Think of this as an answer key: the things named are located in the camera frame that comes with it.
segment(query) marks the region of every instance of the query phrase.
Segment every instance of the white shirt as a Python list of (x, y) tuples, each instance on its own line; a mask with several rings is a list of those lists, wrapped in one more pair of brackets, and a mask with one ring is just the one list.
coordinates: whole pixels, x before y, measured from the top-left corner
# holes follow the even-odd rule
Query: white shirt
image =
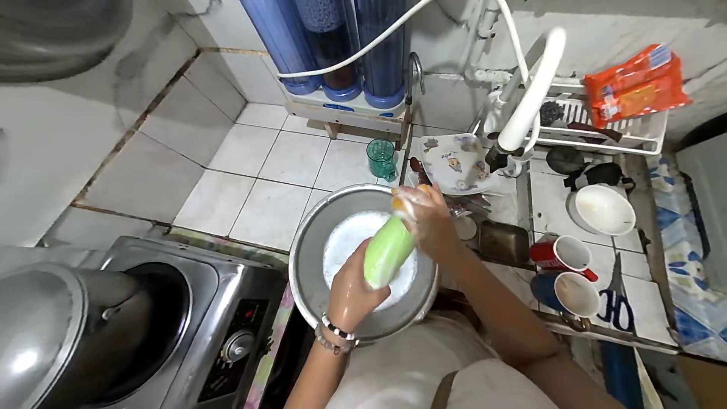
[(447, 409), (557, 409), (471, 327), (443, 317), (354, 349), (326, 407), (428, 409), (441, 379), (455, 370)]

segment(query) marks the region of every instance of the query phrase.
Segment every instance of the person's left hand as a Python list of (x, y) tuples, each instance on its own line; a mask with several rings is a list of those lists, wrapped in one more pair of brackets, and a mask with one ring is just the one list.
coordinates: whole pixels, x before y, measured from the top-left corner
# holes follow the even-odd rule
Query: person's left hand
[(361, 320), (391, 294), (388, 286), (372, 290), (364, 279), (364, 254), (370, 241), (370, 238), (362, 241), (331, 284), (328, 318), (347, 333), (352, 333)]

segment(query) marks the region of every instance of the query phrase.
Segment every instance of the white dish rack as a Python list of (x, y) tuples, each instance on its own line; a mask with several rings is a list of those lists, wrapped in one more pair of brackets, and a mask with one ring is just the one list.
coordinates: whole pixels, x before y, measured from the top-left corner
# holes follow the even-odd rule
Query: white dish rack
[[(545, 101), (555, 101), (565, 108), (562, 121), (565, 126), (571, 122), (593, 124), (590, 119), (585, 87), (581, 84), (556, 84), (550, 86)], [(537, 143), (541, 145), (573, 146), (583, 151), (597, 151), (604, 154), (627, 153), (656, 155), (662, 151), (664, 133), (667, 129), (669, 111), (635, 116), (618, 122), (609, 122), (607, 129), (623, 134), (619, 142), (599, 132), (571, 130), (566, 127), (540, 127)]]

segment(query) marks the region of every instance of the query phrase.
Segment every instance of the beaded bracelet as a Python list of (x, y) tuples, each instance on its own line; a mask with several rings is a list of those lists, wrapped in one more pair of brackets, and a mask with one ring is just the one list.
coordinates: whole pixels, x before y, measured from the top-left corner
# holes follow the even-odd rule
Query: beaded bracelet
[(348, 352), (351, 352), (351, 349), (353, 349), (353, 347), (358, 344), (358, 342), (354, 343), (351, 341), (346, 342), (346, 344), (344, 346), (340, 346), (340, 345), (336, 345), (336, 344), (332, 343), (331, 341), (326, 339), (326, 337), (323, 335), (323, 333), (321, 331), (321, 325), (316, 325), (316, 341), (320, 345), (323, 345), (323, 347), (325, 349), (329, 349), (329, 350), (333, 351), (333, 355), (338, 355), (341, 352), (343, 352), (344, 354), (347, 354)]
[(323, 323), (324, 327), (328, 328), (332, 333), (338, 335), (339, 337), (345, 339), (346, 341), (356, 341), (356, 337), (353, 334), (346, 333), (342, 331), (337, 326), (333, 325), (331, 321), (326, 316), (326, 313), (323, 314), (321, 317), (321, 322)]

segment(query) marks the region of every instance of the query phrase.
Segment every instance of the blue mug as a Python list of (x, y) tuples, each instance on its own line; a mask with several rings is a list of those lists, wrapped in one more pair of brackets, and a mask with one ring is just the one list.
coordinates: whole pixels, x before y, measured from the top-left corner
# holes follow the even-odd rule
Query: blue mug
[(588, 330), (588, 317), (595, 315), (601, 304), (593, 284), (572, 271), (536, 274), (530, 290), (538, 301), (559, 311), (566, 324), (581, 332)]

